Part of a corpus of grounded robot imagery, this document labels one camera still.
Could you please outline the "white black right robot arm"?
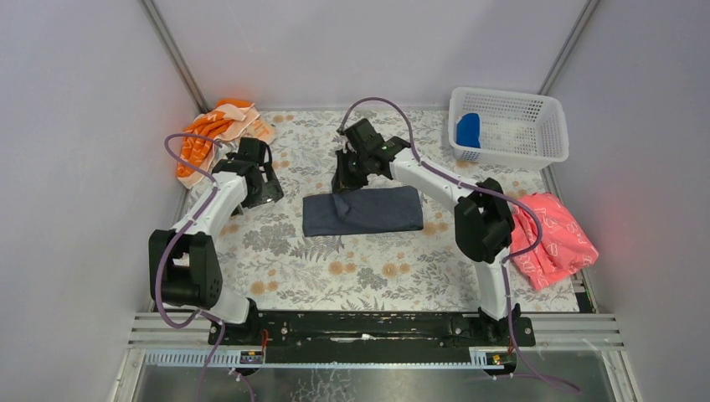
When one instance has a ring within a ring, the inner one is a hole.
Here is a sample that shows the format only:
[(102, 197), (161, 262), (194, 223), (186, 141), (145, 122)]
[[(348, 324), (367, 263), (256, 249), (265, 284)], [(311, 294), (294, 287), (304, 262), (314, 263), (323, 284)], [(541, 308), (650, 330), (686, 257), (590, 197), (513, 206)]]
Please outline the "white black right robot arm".
[(408, 185), (446, 207), (454, 216), (455, 242), (474, 264), (480, 287), (479, 313), (487, 325), (512, 327), (519, 318), (509, 290), (504, 260), (510, 255), (514, 222), (499, 183), (493, 179), (468, 187), (453, 172), (424, 160), (411, 142), (385, 139), (362, 119), (339, 126), (346, 138), (336, 152), (334, 193), (351, 193), (380, 176)]

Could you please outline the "blue towel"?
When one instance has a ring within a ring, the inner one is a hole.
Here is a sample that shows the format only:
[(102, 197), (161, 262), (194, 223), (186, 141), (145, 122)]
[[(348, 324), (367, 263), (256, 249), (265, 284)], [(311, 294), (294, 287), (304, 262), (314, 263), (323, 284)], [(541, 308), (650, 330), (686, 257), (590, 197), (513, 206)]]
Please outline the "blue towel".
[(466, 113), (455, 125), (455, 143), (461, 147), (481, 147), (481, 118), (477, 113)]

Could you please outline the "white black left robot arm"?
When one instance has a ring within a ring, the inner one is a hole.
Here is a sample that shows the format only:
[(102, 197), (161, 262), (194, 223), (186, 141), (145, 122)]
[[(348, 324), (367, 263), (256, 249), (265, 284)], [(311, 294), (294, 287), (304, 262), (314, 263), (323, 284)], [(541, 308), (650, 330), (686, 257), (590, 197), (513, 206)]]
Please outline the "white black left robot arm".
[(242, 325), (253, 306), (245, 296), (224, 290), (223, 272), (214, 236), (242, 209), (276, 203), (284, 193), (273, 168), (270, 146), (257, 138), (240, 140), (236, 152), (219, 160), (212, 171), (174, 154), (180, 164), (210, 183), (186, 215), (170, 229), (155, 230), (148, 240), (151, 296), (164, 322), (173, 328), (191, 321), (173, 321), (165, 306), (192, 309), (215, 322)]

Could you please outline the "dark grey towel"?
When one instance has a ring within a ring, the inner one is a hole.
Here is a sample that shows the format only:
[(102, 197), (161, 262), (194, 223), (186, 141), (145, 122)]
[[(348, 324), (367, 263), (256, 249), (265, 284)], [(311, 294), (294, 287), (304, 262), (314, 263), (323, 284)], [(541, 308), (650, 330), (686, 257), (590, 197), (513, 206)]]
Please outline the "dark grey towel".
[(419, 192), (411, 186), (362, 188), (303, 198), (305, 237), (370, 235), (423, 228)]

